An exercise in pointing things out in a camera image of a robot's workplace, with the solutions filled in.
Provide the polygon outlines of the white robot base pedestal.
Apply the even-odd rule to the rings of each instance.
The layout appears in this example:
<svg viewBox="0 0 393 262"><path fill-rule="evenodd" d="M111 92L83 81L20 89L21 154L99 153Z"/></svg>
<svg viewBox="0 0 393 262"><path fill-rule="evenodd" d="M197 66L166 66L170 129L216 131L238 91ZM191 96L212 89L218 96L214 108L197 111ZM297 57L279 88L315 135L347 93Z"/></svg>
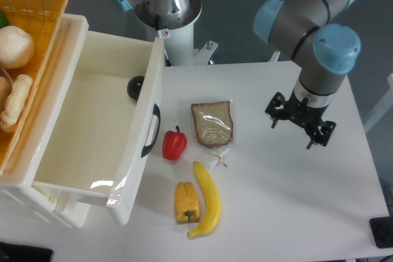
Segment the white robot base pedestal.
<svg viewBox="0 0 393 262"><path fill-rule="evenodd" d="M202 12L201 0L146 0L134 9L144 25L148 41L159 37L165 43L166 66L212 64L218 43L208 40L194 47L194 24Z"/></svg>

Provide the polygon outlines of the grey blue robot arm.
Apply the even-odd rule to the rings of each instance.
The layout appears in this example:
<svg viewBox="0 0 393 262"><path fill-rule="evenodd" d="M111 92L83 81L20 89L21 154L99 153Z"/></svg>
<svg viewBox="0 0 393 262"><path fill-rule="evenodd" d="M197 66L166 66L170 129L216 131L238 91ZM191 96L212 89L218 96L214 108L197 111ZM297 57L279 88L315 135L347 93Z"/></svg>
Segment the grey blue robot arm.
<svg viewBox="0 0 393 262"><path fill-rule="evenodd" d="M288 120L305 130L310 143L325 146L336 124L322 119L334 94L354 67L360 52L358 35L332 18L355 0L267 0L257 11L253 30L301 69L289 99L273 96L265 112L274 123ZM201 57L193 47L193 25L201 0L112 0L133 10L151 39L165 43L167 66L191 66Z"/></svg>

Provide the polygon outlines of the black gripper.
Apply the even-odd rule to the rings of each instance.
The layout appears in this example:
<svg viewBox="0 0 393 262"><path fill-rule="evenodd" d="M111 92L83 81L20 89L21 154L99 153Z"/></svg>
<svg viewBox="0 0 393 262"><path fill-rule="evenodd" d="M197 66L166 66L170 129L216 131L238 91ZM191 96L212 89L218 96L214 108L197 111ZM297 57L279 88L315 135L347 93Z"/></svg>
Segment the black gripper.
<svg viewBox="0 0 393 262"><path fill-rule="evenodd" d="M265 113L272 120L271 128L274 129L278 121L289 120L303 128L309 136L310 141L306 146L309 150L312 145L325 147L332 135L336 123L334 121L322 121L326 107L311 107L304 99L299 101L295 93L291 93L288 101L282 93L277 92L268 103Z"/></svg>

